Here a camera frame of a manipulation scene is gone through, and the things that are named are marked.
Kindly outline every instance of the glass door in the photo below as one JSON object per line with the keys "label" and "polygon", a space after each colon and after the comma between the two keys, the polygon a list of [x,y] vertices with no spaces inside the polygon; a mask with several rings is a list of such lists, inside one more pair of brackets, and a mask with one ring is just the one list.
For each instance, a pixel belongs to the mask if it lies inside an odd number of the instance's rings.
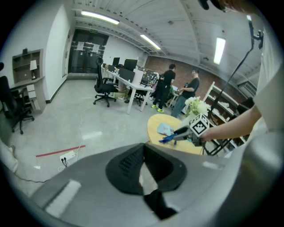
{"label": "glass door", "polygon": [[76,29],[70,49],[68,72],[97,73],[96,60],[103,57],[107,40],[108,35]]}

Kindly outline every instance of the yellow table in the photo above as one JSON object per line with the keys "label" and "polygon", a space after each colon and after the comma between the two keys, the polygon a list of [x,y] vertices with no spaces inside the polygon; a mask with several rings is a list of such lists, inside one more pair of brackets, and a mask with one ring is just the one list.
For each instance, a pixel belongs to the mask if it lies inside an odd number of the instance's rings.
{"label": "yellow table", "polygon": [[178,126],[181,124],[181,121],[176,119],[175,117],[172,117],[170,115],[166,114],[156,114],[149,118],[148,124],[147,124],[147,132],[148,137],[150,139],[150,142],[155,145],[159,145],[165,148],[174,149],[177,151],[183,151],[191,154],[201,154],[201,148],[202,147],[196,147],[193,143],[189,142],[188,140],[184,141],[177,141],[177,145],[174,145],[174,141],[170,141],[167,144],[162,144],[159,142],[159,140],[162,140],[165,135],[159,134],[157,132],[158,126],[161,123],[165,123],[167,125],[170,125],[174,128],[174,130],[178,129]]}

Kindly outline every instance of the ceiling light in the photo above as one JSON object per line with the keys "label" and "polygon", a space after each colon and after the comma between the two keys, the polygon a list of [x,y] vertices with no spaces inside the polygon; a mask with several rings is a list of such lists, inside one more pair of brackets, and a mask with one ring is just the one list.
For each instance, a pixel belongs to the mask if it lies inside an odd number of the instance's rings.
{"label": "ceiling light", "polygon": [[114,23],[114,24],[119,24],[118,20],[112,19],[112,18],[107,17],[107,16],[100,15],[100,14],[97,14],[97,13],[81,11],[81,14],[86,15],[86,16],[92,16],[92,17],[99,18],[99,19],[102,19],[102,20],[106,20],[106,21]]}
{"label": "ceiling light", "polygon": [[214,57],[214,63],[215,64],[220,64],[224,47],[225,47],[226,40],[222,38],[217,38],[217,43],[216,43],[216,51],[215,51],[215,57]]}
{"label": "ceiling light", "polygon": [[247,15],[247,19],[252,21],[252,17],[250,15]]}
{"label": "ceiling light", "polygon": [[152,40],[150,40],[147,36],[140,35],[143,39],[146,39],[150,44],[152,44],[154,47],[156,47],[158,50],[160,50],[160,47],[158,47]]}

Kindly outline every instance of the white ceiling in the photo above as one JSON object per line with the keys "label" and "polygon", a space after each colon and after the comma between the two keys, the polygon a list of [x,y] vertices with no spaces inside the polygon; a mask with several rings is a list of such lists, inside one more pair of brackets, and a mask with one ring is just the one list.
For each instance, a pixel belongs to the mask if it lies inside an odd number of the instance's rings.
{"label": "white ceiling", "polygon": [[[250,49],[246,15],[223,13],[212,5],[206,11],[200,7],[198,0],[74,0],[73,10],[77,27],[116,36],[149,55],[199,66],[225,79]],[[120,23],[113,25],[83,16],[81,10],[100,13]],[[258,29],[263,29],[263,24],[257,16],[252,16],[252,21],[256,34]],[[141,34],[152,39],[161,50],[156,50],[143,40]],[[217,37],[226,39],[220,65],[213,63]],[[238,84],[251,79],[256,85],[260,56],[261,50],[256,42],[232,82]]]}

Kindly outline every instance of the neon yellow shoe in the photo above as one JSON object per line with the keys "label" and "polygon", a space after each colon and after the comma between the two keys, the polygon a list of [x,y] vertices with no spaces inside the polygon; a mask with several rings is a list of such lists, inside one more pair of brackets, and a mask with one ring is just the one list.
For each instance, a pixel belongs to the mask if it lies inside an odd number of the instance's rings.
{"label": "neon yellow shoe", "polygon": [[165,112],[164,110],[162,110],[162,109],[160,109],[160,108],[159,108],[159,109],[157,109],[157,111],[158,111],[158,112],[160,112],[160,113]]}

